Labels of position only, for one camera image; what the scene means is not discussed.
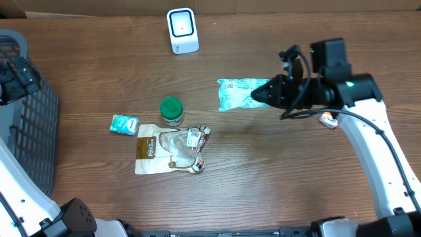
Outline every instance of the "snack bag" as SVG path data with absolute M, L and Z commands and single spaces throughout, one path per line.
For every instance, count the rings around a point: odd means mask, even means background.
M 219 111 L 227 111 L 235 108 L 269 108 L 269 105 L 255 101 L 251 98 L 251 92 L 263 86 L 269 79 L 219 79 L 219 100 L 221 108 Z
M 155 124 L 141 125 L 135 173 L 200 172 L 205 166 L 200 151 L 210 132 L 206 126 L 173 129 L 159 128 Z
M 324 112 L 324 113 L 322 113 L 322 115 L 320 116 L 320 118 L 318 120 L 322 124 L 328 126 L 331 129 L 334 129 L 337 126 L 339 126 L 339 122 L 336 119 L 334 119 L 334 117 L 332 116 L 331 112 Z

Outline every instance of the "teal snack packet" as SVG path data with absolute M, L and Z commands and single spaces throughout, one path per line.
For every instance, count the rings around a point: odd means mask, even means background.
M 136 134 L 138 124 L 139 119 L 136 117 L 114 115 L 112 116 L 110 131 L 134 136 Z
M 221 108 L 219 111 L 227 111 L 235 108 L 253 109 L 269 108 L 269 105 L 255 101 L 251 98 L 251 92 L 263 86 L 269 79 L 219 79 L 219 100 Z

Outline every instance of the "brown wooden surface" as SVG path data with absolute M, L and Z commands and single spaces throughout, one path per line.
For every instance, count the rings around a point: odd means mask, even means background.
M 218 111 L 219 78 L 281 73 L 278 51 L 347 40 L 354 73 L 371 73 L 407 159 L 421 176 L 421 14 L 309 13 L 197 16 L 198 53 L 171 52 L 163 16 L 2 20 L 58 91 L 59 166 L 53 199 L 84 200 L 96 217 L 142 230 L 273 228 L 335 215 L 375 219 L 353 148 L 317 118 L 281 110 Z M 112 134 L 113 114 L 164 126 L 159 103 L 179 97 L 183 126 L 212 134 L 201 174 L 134 174 L 136 138 Z
M 415 11 L 420 0 L 13 0 L 23 11 L 87 16 L 162 16 L 189 7 L 196 14 Z
M 18 8 L 13 0 L 1 0 L 0 13 L 7 18 L 26 18 L 25 13 Z

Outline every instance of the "green jar lid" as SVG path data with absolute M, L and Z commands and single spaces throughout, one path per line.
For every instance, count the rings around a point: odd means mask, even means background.
M 167 97 L 161 102 L 159 110 L 165 119 L 174 120 L 182 115 L 183 105 L 179 99 Z

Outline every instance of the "clear plastic wrapper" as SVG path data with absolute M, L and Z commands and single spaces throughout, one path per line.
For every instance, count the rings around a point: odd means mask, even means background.
M 200 151 L 210 132 L 206 126 L 173 129 L 159 128 L 154 124 L 141 125 L 135 173 L 200 172 L 205 166 Z
M 267 83 L 269 79 L 219 79 L 221 84 L 219 88 L 219 100 L 221 107 L 219 111 L 227 111 L 230 109 L 243 108 L 269 108 L 269 105 L 255 101 L 251 98 L 251 92 Z

